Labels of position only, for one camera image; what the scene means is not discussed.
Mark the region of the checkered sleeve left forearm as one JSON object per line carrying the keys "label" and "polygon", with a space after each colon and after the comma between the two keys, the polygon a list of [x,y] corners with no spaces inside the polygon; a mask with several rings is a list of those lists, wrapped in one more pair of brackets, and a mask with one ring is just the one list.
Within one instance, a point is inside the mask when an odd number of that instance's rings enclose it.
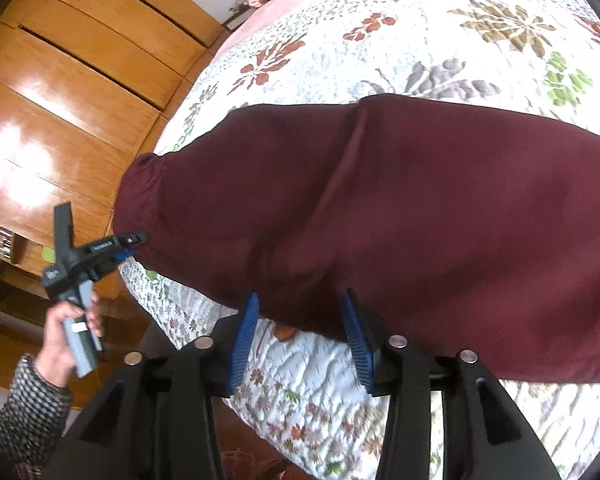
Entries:
{"label": "checkered sleeve left forearm", "polygon": [[0,406],[0,478],[39,479],[64,433],[72,394],[40,375],[27,353]]}

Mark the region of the person's left hand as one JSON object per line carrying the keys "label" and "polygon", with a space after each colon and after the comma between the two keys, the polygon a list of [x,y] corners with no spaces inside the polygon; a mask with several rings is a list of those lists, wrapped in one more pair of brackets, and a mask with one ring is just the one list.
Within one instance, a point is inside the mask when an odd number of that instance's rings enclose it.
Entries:
{"label": "person's left hand", "polygon": [[55,387],[66,388],[76,366],[64,332],[66,318],[79,318],[83,311],[67,301],[47,310],[43,345],[35,358],[38,374]]}

